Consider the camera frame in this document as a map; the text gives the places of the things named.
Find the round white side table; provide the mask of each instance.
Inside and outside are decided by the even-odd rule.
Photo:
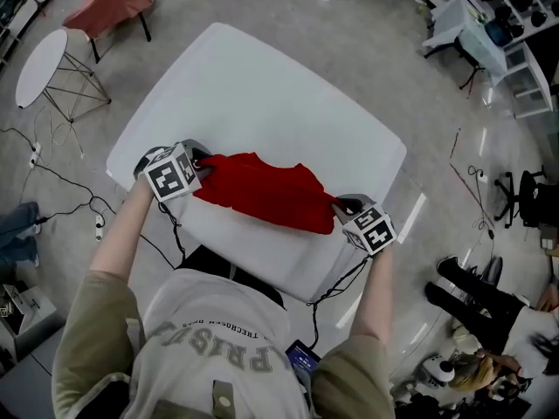
[[[68,34],[66,31],[56,30],[41,40],[39,45],[35,47],[35,50],[33,50],[27,59],[27,62],[25,62],[24,68],[19,74],[19,79],[17,80],[16,104],[19,108],[26,108],[30,106],[41,94],[43,94],[51,102],[54,108],[56,108],[60,114],[64,116],[66,121],[73,123],[78,118],[81,118],[92,110],[111,103],[111,99],[108,97],[107,92],[97,79],[97,76],[93,73],[93,70],[67,52],[67,44]],[[60,66],[63,58],[65,58],[70,64],[68,67]],[[74,90],[49,86],[54,73],[57,71],[80,73],[85,79],[80,90],[75,92]],[[92,96],[84,93],[87,83],[89,83],[99,93],[99,96]],[[52,97],[49,90],[75,94],[77,98],[74,101],[72,111],[70,113],[64,113],[60,109],[56,100]],[[101,104],[86,110],[84,113],[76,114],[76,108],[82,97],[101,101]]]

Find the folded red garment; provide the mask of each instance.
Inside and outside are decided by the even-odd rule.
[[[342,205],[302,164],[275,168],[255,153],[213,155],[198,164],[214,168],[194,193],[206,202],[298,230],[330,234],[334,229],[332,203]]]

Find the black leggings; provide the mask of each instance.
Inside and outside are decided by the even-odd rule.
[[[439,267],[438,272],[459,289],[472,295],[489,311],[491,318],[482,315],[434,284],[429,284],[425,289],[429,302],[442,307],[458,319],[470,333],[476,336],[485,349],[494,354],[501,354],[507,344],[508,334],[524,304],[515,296],[501,292],[496,287],[480,281],[472,273],[462,270],[454,261],[445,262]]]
[[[203,245],[200,245],[185,260],[182,261],[177,269],[193,269],[210,275],[230,279],[229,274],[231,271],[231,263]],[[247,273],[243,269],[237,267],[232,280],[262,293],[271,301],[285,309],[283,306],[283,298],[281,298],[281,295],[277,290],[265,282],[260,281],[258,278],[253,277],[253,275]]]

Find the olive green sleeve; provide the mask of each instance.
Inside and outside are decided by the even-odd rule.
[[[134,361],[128,323],[138,346],[143,326],[136,298],[118,278],[89,271],[73,302],[52,370],[52,404],[57,419],[103,377],[125,373]]]
[[[313,372],[316,412],[325,419],[393,418],[386,360],[375,337],[352,336],[335,347]]]

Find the concrete floor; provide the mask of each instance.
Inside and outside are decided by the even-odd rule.
[[[0,126],[17,127],[32,137],[38,116],[45,159],[49,111],[55,127],[61,117],[49,106],[41,111],[47,104],[42,98],[25,110],[18,109],[17,77],[35,45],[59,28],[80,1],[49,3],[47,17],[38,17],[0,76]],[[374,114],[408,148],[384,203],[397,229],[419,195],[427,197],[411,233],[396,247],[389,357],[392,380],[400,380],[447,335],[449,317],[423,295],[424,284],[437,279],[435,263],[451,254],[462,259],[469,249],[473,250],[469,264],[483,267],[490,258],[491,241],[473,226],[480,208],[451,164],[473,191],[475,182],[467,173],[470,165],[483,168],[490,182],[507,170],[518,182],[524,169],[536,170],[542,164],[542,144],[534,134],[537,121],[487,110],[481,104],[480,80],[468,99],[458,86],[470,69],[456,52],[423,58],[420,45],[428,36],[425,17],[412,0],[157,0],[146,14],[153,41],[146,42],[138,20],[130,21],[98,41],[104,55],[98,65],[83,36],[73,32],[69,51],[94,67],[113,103],[75,124],[86,159],[80,159],[70,135],[63,147],[54,148],[50,168],[86,184],[118,207],[125,194],[104,174],[111,148],[157,80],[213,22],[231,24],[301,62]],[[487,138],[480,156],[483,128]],[[65,133],[66,127],[61,127],[56,140],[61,141]],[[30,154],[23,141],[8,134],[0,136],[0,145],[0,201],[6,211],[18,203]],[[480,190],[492,215],[502,206],[500,194],[493,185],[481,184]],[[86,201],[87,194],[39,169],[30,175],[23,200],[37,200],[49,214],[73,208]],[[44,226],[38,240],[41,267],[23,265],[24,277],[41,286],[62,314],[67,314],[95,251],[94,230],[94,215],[88,209],[59,216]],[[494,231],[494,254],[503,256],[505,265],[500,288],[535,302],[548,276],[539,231],[523,228],[520,219],[509,230],[497,224]],[[152,209],[144,232],[172,262],[179,262],[171,226],[157,209]],[[183,239],[188,251],[196,248],[191,238],[184,235]],[[142,241],[131,283],[141,309],[169,273],[157,252]],[[320,307],[318,354],[347,336],[349,325],[339,330],[335,324],[354,303],[363,279],[364,275],[342,296]],[[293,299],[286,304],[293,319],[293,338],[312,342],[311,308]]]

